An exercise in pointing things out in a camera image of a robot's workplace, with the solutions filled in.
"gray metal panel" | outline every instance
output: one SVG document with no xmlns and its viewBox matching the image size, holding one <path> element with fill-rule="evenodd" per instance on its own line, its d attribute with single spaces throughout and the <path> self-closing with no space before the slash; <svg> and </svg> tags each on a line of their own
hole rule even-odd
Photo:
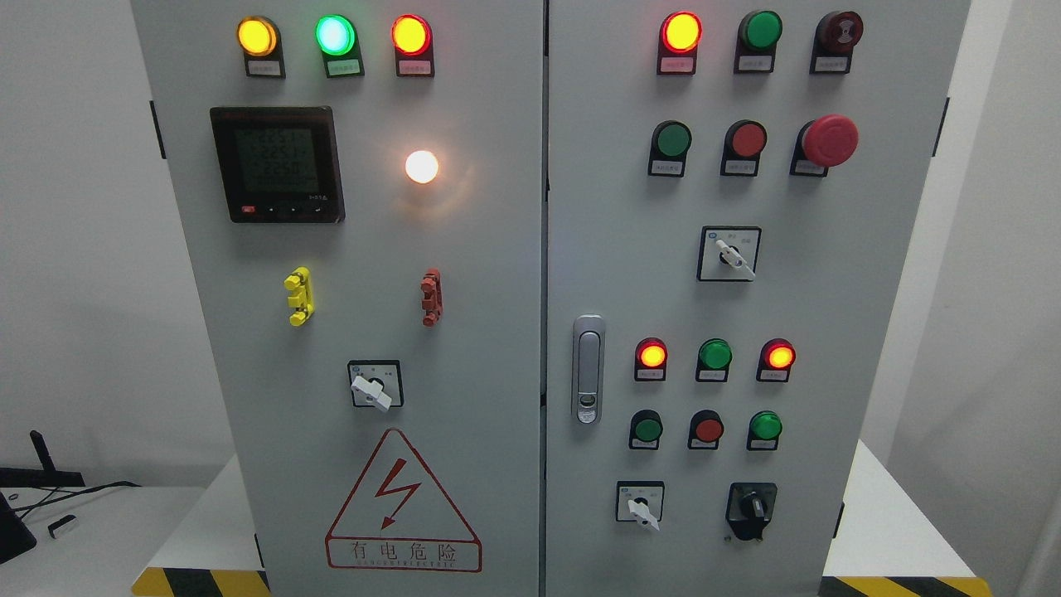
<svg viewBox="0 0 1061 597">
<path fill-rule="evenodd" d="M 133 7 L 274 594 L 536 594 L 541 5 Z M 364 77 L 324 76 L 313 28 L 336 11 L 356 28 Z M 395 75 L 389 28 L 405 12 L 432 25 L 434 78 Z M 243 73 L 234 28 L 256 14 L 280 29 L 286 80 Z M 330 105 L 346 221 L 230 223 L 208 117 L 216 105 Z M 441 162 L 422 188 L 403 171 L 416 148 Z M 281 285 L 297 265 L 312 270 L 317 302 L 301 329 L 286 322 Z M 433 330 L 420 323 L 429 266 L 441 270 L 446 300 Z M 386 415 L 352 408 L 350 359 L 400 359 L 405 405 Z M 390 426 L 479 534 L 481 574 L 329 568 L 325 535 Z M 407 520 L 430 519 L 415 501 Z"/>
<path fill-rule="evenodd" d="M 736 28 L 752 1 L 551 2 L 549 595 L 815 595 L 884 341 L 921 187 L 946 96 L 967 0 L 837 5 L 793 0 L 772 74 L 732 73 Z M 660 23 L 696 11 L 697 72 L 657 76 Z M 866 33 L 850 74 L 808 74 L 818 20 L 858 11 Z M 838 111 L 862 143 L 828 178 L 788 175 L 800 127 Z M 755 178 L 720 177 L 723 138 L 740 119 L 769 142 Z M 690 125 L 684 178 L 645 175 L 649 137 L 666 119 Z M 753 282 L 698 282 L 703 225 L 762 226 Z M 608 326 L 604 396 L 576 423 L 571 323 Z M 666 382 L 634 383 L 638 341 L 669 349 Z M 727 384 L 694 382 L 696 353 L 724 338 Z M 763 345 L 790 340 L 788 384 L 754 382 Z M 630 417 L 657 410 L 660 449 L 626 447 Z M 717 452 L 689 451 L 690 418 L 718 411 Z M 745 450 L 748 421 L 777 411 L 780 450 Z M 658 534 L 614 521 L 615 482 L 666 484 Z M 727 543 L 730 484 L 778 485 L 762 543 Z"/>
</svg>

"yellow terminal block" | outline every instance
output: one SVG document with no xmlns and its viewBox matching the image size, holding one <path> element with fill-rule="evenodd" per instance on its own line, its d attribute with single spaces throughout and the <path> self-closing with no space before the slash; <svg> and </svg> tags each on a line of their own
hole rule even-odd
<svg viewBox="0 0 1061 597">
<path fill-rule="evenodd" d="M 310 283 L 309 267 L 295 267 L 295 270 L 284 278 L 283 286 L 291 293 L 288 295 L 288 306 L 295 310 L 288 321 L 298 328 L 310 319 L 314 311 L 313 284 Z"/>
</svg>

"white wall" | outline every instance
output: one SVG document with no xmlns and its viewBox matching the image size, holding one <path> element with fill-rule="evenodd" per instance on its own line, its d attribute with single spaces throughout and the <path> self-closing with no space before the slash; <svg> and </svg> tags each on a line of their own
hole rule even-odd
<svg viewBox="0 0 1061 597">
<path fill-rule="evenodd" d="M 910 248 L 863 423 L 863 441 L 885 464 L 891 454 L 915 356 L 936 291 L 943 249 L 1012 4 L 1013 0 L 972 0 L 969 10 L 966 34 L 951 80 L 952 99 L 939 151 L 928 166 L 921 207 L 914 224 Z"/>
<path fill-rule="evenodd" d="M 888 467 L 999 596 L 1040 540 L 1022 595 L 1061 594 L 1059 21 L 1013 2 Z"/>
<path fill-rule="evenodd" d="M 0 466 L 89 482 L 232 454 L 128 3 L 0 1 Z"/>
</svg>

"warning triangle sign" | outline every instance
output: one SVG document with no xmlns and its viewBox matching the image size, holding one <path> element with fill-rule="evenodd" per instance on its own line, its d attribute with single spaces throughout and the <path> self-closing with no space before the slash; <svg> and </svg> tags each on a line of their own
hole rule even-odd
<svg viewBox="0 0 1061 597">
<path fill-rule="evenodd" d="M 483 544 L 401 429 L 383 433 L 326 539 L 333 568 L 477 573 Z"/>
</svg>

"white switch handle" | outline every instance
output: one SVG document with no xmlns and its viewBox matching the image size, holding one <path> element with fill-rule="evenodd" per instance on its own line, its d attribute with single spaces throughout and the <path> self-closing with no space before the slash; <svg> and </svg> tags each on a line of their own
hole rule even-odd
<svg viewBox="0 0 1061 597">
<path fill-rule="evenodd" d="M 751 270 L 751 266 L 748 265 L 748 261 L 737 252 L 736 248 L 726 244 L 726 241 L 718 239 L 715 241 L 715 246 L 721 251 L 723 260 L 729 263 L 734 269 L 744 269 L 747 271 L 748 277 L 755 279 L 755 271 Z"/>
<path fill-rule="evenodd" d="M 350 390 L 383 412 L 390 410 L 394 399 L 383 391 L 383 386 L 379 382 L 369 382 L 359 375 L 353 379 Z"/>
<path fill-rule="evenodd" d="M 633 502 L 632 499 L 626 501 L 626 506 L 630 509 L 630 514 L 641 523 L 641 526 L 645 529 L 651 527 L 655 530 L 660 530 L 660 522 L 653 513 L 648 510 L 647 504 L 641 504 L 640 502 Z"/>
</svg>

